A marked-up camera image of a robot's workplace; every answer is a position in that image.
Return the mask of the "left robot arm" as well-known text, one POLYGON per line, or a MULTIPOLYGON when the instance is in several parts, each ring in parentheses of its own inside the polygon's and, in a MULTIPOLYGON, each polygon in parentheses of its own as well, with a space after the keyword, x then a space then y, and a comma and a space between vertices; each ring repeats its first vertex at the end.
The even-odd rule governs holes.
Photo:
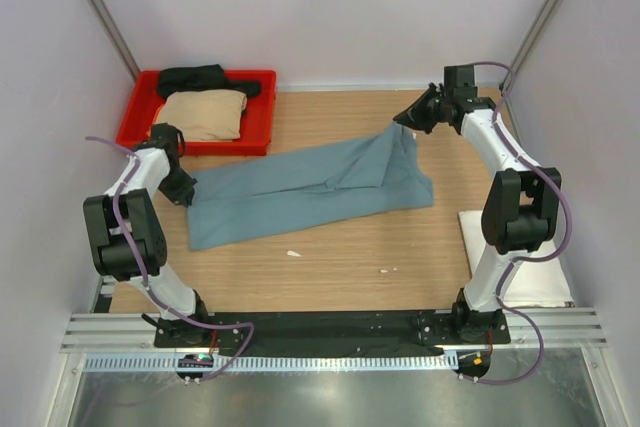
POLYGON ((83 214, 96 271, 138 289, 159 311, 159 336, 192 347, 212 334, 206 306, 168 263, 168 247, 153 205, 156 193, 172 204, 191 205, 196 180, 180 165, 186 150, 182 132, 167 123, 151 126, 150 138, 132 150, 128 163, 104 194, 87 198, 83 214))

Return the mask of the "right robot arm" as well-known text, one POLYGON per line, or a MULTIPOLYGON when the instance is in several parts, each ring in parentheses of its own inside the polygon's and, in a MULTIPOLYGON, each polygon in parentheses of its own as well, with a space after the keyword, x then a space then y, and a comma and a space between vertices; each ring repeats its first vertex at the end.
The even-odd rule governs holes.
POLYGON ((395 122, 429 134, 442 123, 455 129, 483 160, 493 180, 481 215, 485 248, 450 314, 427 323, 447 341, 480 343, 504 327, 503 295, 527 256, 556 231, 561 175, 543 168, 508 131, 500 107, 478 93, 474 64, 447 66, 395 122))

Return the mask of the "blue t-shirt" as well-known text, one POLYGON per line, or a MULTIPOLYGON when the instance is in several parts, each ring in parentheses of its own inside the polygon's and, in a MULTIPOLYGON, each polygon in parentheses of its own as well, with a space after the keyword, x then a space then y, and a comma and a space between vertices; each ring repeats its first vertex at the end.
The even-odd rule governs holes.
POLYGON ((413 135, 392 122, 342 142, 200 170, 187 210, 193 251, 434 203, 413 135))

